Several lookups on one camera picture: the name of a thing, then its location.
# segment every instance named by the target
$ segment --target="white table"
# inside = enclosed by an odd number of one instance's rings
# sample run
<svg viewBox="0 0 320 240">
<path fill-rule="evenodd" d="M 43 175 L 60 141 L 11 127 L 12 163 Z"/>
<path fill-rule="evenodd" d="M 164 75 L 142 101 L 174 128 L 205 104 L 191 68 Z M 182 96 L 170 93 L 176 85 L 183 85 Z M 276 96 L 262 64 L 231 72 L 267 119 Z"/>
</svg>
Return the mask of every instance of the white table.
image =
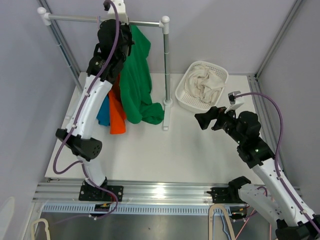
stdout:
<svg viewBox="0 0 320 240">
<path fill-rule="evenodd" d="M 80 81 L 84 82 L 85 74 Z M 152 100 L 163 102 L 165 97 L 165 76 L 153 73 Z M 202 131 L 194 114 L 181 108 L 175 97 L 175 89 L 183 74 L 171 74 L 173 107 L 170 127 L 163 131 L 162 124 L 152 125 L 145 122 L 131 124 L 126 122 L 126 133 L 109 134 L 109 127 L 94 127 L 92 137 L 102 141 L 102 151 L 93 161 L 101 161 L 103 172 L 109 180 L 173 182 L 173 183 L 214 183 L 226 184 L 246 176 L 253 184 L 263 184 L 239 158 L 237 144 L 223 130 L 212 131 L 214 121 L 207 130 Z M 230 75 L 218 107 L 229 106 L 228 93 L 250 91 L 247 76 Z M 75 89 L 69 109 L 78 98 Z M 255 112 L 252 98 L 246 97 L 245 104 L 237 111 Z M 69 120 L 64 120 L 64 128 Z M 61 142 L 57 140 L 45 177 L 84 179 L 81 166 L 76 165 L 62 175 L 53 172 L 53 162 Z M 76 157 L 65 147 L 58 159 L 57 169 L 62 170 Z"/>
</svg>

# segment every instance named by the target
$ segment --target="clothing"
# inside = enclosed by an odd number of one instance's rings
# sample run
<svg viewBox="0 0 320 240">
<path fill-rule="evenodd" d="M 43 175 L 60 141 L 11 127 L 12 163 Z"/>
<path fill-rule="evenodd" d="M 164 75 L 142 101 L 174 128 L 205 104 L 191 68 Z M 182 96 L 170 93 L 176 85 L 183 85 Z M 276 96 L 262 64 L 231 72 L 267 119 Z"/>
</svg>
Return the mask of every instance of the clothing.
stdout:
<svg viewBox="0 0 320 240">
<path fill-rule="evenodd" d="M 160 103 L 153 103 L 151 76 L 147 63 L 150 41 L 137 26 L 131 26 L 131 54 L 124 62 L 120 77 L 120 95 L 124 112 L 129 122 L 138 124 L 141 120 L 150 124 L 159 124 L 164 119 L 164 110 Z"/>
<path fill-rule="evenodd" d="M 119 81 L 120 75 L 105 97 L 96 117 L 100 125 L 110 126 L 110 134 L 126 132 L 126 113 L 121 104 Z"/>
<path fill-rule="evenodd" d="M 104 98 L 96 119 L 98 119 L 100 125 L 110 126 L 110 103 L 108 96 Z"/>
<path fill-rule="evenodd" d="M 109 92 L 110 101 L 110 134 L 124 134 L 126 132 L 126 114 L 116 94 Z"/>
<path fill-rule="evenodd" d="M 225 85 L 213 70 L 198 65 L 187 75 L 184 90 L 204 103 L 215 104 Z"/>
</svg>

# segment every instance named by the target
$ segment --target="white laundry basket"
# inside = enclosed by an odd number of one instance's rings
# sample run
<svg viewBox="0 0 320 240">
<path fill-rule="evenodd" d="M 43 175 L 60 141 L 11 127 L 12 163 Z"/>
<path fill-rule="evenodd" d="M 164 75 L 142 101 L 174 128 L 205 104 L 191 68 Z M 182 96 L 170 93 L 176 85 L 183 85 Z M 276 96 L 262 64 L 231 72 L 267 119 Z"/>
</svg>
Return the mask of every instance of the white laundry basket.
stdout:
<svg viewBox="0 0 320 240">
<path fill-rule="evenodd" d="M 222 81 L 224 81 L 224 83 L 227 83 L 227 80 L 229 77 L 229 73 L 227 72 L 227 70 L 225 70 L 221 66 L 215 65 L 210 62 L 195 61 L 194 63 L 192 63 L 190 65 L 190 67 L 188 68 L 188 70 L 184 74 L 182 80 L 180 81 L 178 87 L 175 90 L 175 97 L 178 100 L 179 105 L 181 107 L 183 107 L 184 109 L 187 109 L 193 113 L 196 113 L 196 114 L 206 113 L 211 107 L 215 106 L 219 102 L 221 95 L 223 94 L 224 89 L 225 89 L 224 87 L 222 88 L 220 95 L 219 95 L 218 99 L 216 100 L 216 102 L 213 102 L 211 104 L 205 103 L 205 102 L 201 101 L 200 99 L 198 99 L 194 96 L 191 96 L 189 93 L 187 93 L 185 91 L 185 82 L 186 82 L 187 75 L 189 74 L 190 71 L 192 71 L 194 69 L 195 66 L 199 66 L 199 65 L 206 66 L 206 67 L 210 68 L 211 70 L 213 70 L 215 72 L 215 74 L 218 77 L 220 77 L 222 79 Z"/>
</svg>

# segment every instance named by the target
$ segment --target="green cloth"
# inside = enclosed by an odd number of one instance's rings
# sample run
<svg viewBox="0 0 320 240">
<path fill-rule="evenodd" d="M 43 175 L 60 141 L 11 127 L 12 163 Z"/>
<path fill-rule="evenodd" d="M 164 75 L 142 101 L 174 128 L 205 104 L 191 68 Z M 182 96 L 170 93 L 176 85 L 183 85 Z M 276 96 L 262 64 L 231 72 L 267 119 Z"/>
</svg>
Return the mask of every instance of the green cloth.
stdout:
<svg viewBox="0 0 320 240">
<path fill-rule="evenodd" d="M 156 125 L 163 121 L 165 112 L 160 103 L 152 103 L 150 96 L 152 83 L 147 57 L 151 44 L 138 27 L 131 26 L 131 32 L 134 45 L 120 75 L 121 102 L 130 123 L 142 120 Z"/>
</svg>

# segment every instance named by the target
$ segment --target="gray wall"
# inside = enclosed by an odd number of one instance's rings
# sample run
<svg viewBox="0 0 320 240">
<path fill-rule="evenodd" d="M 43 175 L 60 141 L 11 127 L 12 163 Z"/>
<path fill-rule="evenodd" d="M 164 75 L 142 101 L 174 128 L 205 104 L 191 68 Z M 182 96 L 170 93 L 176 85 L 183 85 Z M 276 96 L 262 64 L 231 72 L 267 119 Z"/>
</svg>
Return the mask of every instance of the gray wall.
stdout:
<svg viewBox="0 0 320 240">
<path fill-rule="evenodd" d="M 320 1 L 307 0 L 263 72 L 264 93 L 284 118 L 281 150 L 288 178 L 320 214 Z M 278 115 L 272 111 L 275 128 Z"/>
<path fill-rule="evenodd" d="M 105 16 L 103 0 L 48 0 L 53 13 Z M 126 0 L 131 20 L 171 19 L 171 70 L 184 73 L 197 60 L 215 63 L 229 73 L 254 73 L 294 0 Z M 62 22 L 61 28 L 82 70 L 97 43 L 95 23 Z M 150 71 L 164 71 L 162 31 L 141 30 L 151 41 Z"/>
<path fill-rule="evenodd" d="M 74 84 L 35 0 L 0 7 L 0 206 L 15 197 L 8 240 L 24 227 Z"/>
</svg>

